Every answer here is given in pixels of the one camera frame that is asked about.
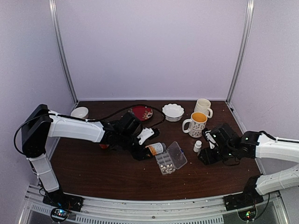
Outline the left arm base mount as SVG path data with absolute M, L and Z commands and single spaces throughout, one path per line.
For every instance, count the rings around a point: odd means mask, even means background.
M 66 221 L 75 211 L 80 212 L 84 199 L 80 196 L 63 194 L 61 198 L 45 195 L 43 203 L 52 206 L 50 218 L 57 223 Z

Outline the clear plastic pill organizer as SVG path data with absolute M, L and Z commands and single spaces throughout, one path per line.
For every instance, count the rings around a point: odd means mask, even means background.
M 172 174 L 187 163 L 187 158 L 176 141 L 172 142 L 162 153 L 156 155 L 155 159 L 162 175 Z

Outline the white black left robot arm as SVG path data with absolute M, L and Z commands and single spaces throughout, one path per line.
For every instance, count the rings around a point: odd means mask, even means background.
M 65 206 L 69 199 L 46 155 L 45 144 L 49 137 L 120 146 L 128 150 L 134 159 L 142 161 L 154 155 L 145 141 L 160 134 L 155 125 L 143 127 L 142 122 L 130 112 L 114 121 L 107 118 L 81 119 L 51 111 L 45 104 L 38 105 L 16 132 L 21 133 L 21 149 L 18 152 L 29 160 L 46 196 L 57 207 Z

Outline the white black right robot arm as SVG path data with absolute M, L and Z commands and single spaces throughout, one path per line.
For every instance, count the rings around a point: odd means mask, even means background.
M 235 158 L 272 158 L 284 161 L 299 162 L 298 140 L 274 137 L 266 131 L 246 131 L 239 136 L 229 124 L 217 125 L 212 130 L 205 128 L 202 131 L 204 139 L 209 143 L 198 153 L 198 159 L 205 165 L 215 164 Z M 249 179 L 245 192 L 240 194 L 240 203 L 251 205 L 257 194 L 287 189 L 299 184 L 299 167 L 279 171 L 270 175 L 261 175 Z

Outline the grey lid supplement bottle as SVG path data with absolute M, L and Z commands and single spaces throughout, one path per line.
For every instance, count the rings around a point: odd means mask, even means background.
M 164 143 L 158 142 L 146 146 L 153 156 L 163 153 L 166 150 L 166 145 Z

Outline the orange pill bottle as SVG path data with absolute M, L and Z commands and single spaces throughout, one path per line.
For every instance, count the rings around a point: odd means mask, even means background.
M 109 148 L 109 145 L 107 145 L 107 144 L 100 144 L 100 147 L 102 149 L 107 149 L 107 148 Z

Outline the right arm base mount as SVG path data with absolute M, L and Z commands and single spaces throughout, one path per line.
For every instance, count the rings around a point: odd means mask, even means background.
M 242 221 L 250 222 L 257 218 L 257 205 L 263 202 L 263 196 L 252 193 L 239 193 L 224 196 L 226 211 L 237 210 Z

